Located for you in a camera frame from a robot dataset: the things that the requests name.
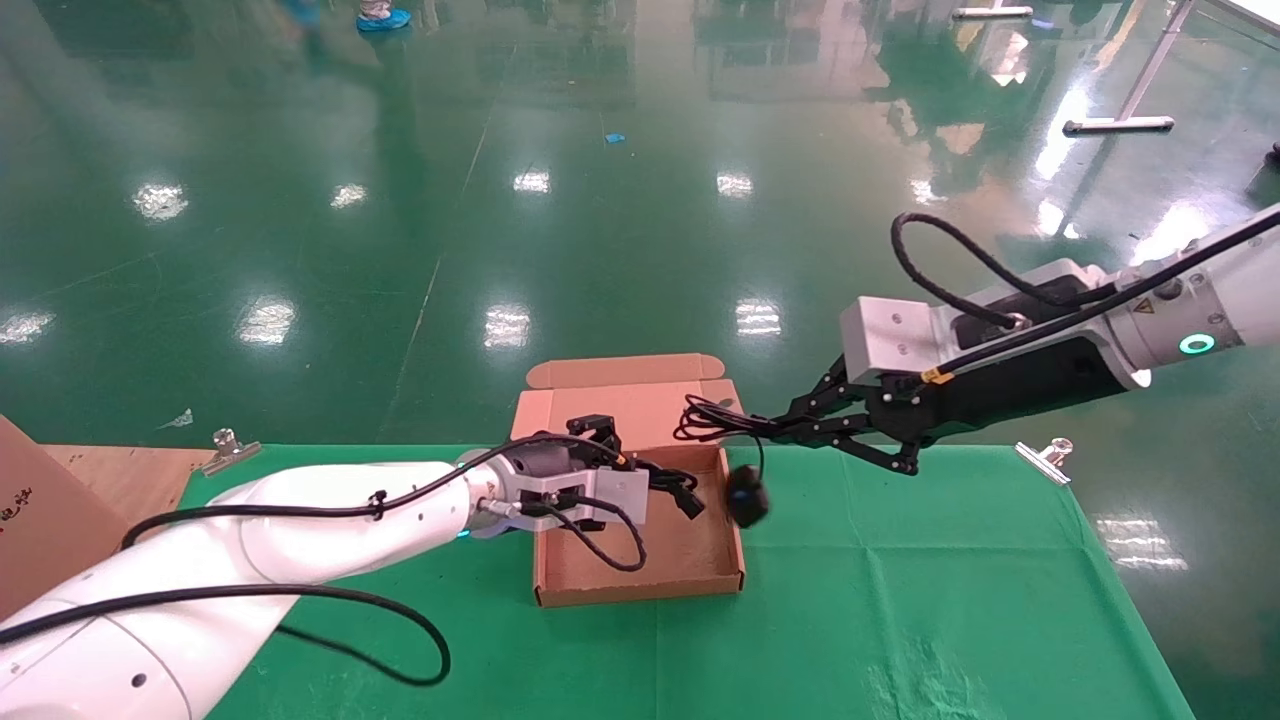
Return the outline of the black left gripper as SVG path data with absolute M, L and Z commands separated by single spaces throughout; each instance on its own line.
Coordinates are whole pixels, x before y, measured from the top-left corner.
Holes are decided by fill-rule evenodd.
M 589 414 L 566 421 L 571 436 L 531 436 L 527 443 L 515 441 L 506 450 L 506 460 L 524 477 L 558 477 L 572 471 L 611 469 L 630 471 L 631 460 L 621 452 L 621 438 L 614 418 Z M 705 503 L 698 497 L 698 478 L 685 470 L 664 468 L 641 459 L 648 474 L 649 491 L 668 495 L 675 506 L 689 519 L 698 519 Z

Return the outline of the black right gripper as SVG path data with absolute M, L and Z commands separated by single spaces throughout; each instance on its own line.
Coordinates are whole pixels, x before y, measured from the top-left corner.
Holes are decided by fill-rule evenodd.
M 822 378 L 788 409 L 769 419 L 774 441 L 806 448 L 833 448 L 886 471 L 915 477 L 920 446 L 1025 416 L 1051 413 L 1126 392 L 1102 351 L 1079 336 L 992 363 L 928 386 L 910 400 L 881 396 L 881 379 L 850 375 L 838 355 Z M 870 400 L 870 413 L 831 418 Z M 878 432 L 902 443 L 895 451 L 861 441 Z

